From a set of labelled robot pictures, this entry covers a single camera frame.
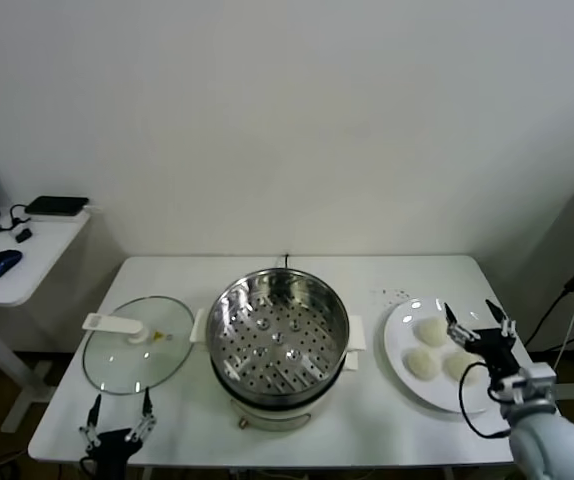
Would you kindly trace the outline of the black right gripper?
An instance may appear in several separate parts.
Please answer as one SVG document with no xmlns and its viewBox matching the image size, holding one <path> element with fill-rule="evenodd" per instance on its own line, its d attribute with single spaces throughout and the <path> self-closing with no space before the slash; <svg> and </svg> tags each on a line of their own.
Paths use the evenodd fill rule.
<svg viewBox="0 0 574 480">
<path fill-rule="evenodd" d="M 450 306 L 445 303 L 447 335 L 469 353 L 480 356 L 491 374 L 517 374 L 518 362 L 512 349 L 516 343 L 516 322 L 489 299 L 485 300 L 499 328 L 469 330 L 458 323 Z"/>
</svg>

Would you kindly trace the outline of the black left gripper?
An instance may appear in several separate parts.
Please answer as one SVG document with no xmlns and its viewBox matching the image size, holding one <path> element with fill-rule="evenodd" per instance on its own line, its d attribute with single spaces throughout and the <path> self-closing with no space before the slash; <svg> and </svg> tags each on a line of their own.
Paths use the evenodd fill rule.
<svg viewBox="0 0 574 480">
<path fill-rule="evenodd" d="M 98 394 L 88 412 L 86 424 L 79 428 L 89 446 L 84 456 L 84 474 L 89 479 L 123 480 L 127 478 L 128 460 L 140 450 L 156 426 L 149 388 L 144 391 L 141 418 L 135 427 L 101 433 L 96 427 L 102 395 Z"/>
</svg>

